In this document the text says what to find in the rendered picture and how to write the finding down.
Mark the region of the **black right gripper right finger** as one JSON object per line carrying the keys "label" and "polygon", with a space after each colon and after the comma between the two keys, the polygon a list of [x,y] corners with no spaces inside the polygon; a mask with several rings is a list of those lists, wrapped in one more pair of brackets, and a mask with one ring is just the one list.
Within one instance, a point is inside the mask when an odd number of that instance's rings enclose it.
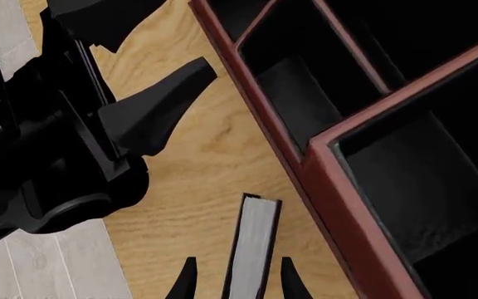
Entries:
{"label": "black right gripper right finger", "polygon": [[301,281],[292,258],[282,258],[280,279],[284,299],[307,299],[307,288]]}

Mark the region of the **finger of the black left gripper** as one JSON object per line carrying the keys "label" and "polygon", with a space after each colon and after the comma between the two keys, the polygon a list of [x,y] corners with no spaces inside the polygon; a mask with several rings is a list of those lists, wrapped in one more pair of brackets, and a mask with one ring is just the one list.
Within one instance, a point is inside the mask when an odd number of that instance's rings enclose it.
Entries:
{"label": "finger of the black left gripper", "polygon": [[51,15],[78,39],[116,53],[163,0],[50,0]]}
{"label": "finger of the black left gripper", "polygon": [[134,156],[155,156],[215,79],[216,72],[201,56],[153,86],[99,109],[101,124],[120,150]]}

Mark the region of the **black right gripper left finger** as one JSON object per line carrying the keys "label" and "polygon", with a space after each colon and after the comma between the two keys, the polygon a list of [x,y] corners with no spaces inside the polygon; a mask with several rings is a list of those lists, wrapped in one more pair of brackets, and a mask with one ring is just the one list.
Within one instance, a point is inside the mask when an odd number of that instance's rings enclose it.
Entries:
{"label": "black right gripper left finger", "polygon": [[195,299],[197,279],[197,259],[195,257],[188,257],[177,281],[169,291],[169,299]]}

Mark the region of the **black book with white pages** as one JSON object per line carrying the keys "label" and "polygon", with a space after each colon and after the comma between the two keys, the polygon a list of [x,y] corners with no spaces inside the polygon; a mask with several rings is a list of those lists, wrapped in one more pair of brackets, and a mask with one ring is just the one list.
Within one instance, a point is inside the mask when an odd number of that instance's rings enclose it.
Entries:
{"label": "black book with white pages", "polygon": [[243,194],[221,299],[263,299],[282,201]]}

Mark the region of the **red-brown desk caddy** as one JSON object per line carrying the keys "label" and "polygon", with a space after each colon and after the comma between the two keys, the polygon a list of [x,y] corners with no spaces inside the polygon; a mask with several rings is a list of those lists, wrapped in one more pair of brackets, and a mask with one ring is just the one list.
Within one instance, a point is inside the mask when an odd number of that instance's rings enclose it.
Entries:
{"label": "red-brown desk caddy", "polygon": [[478,299],[478,0],[190,0],[364,299]]}

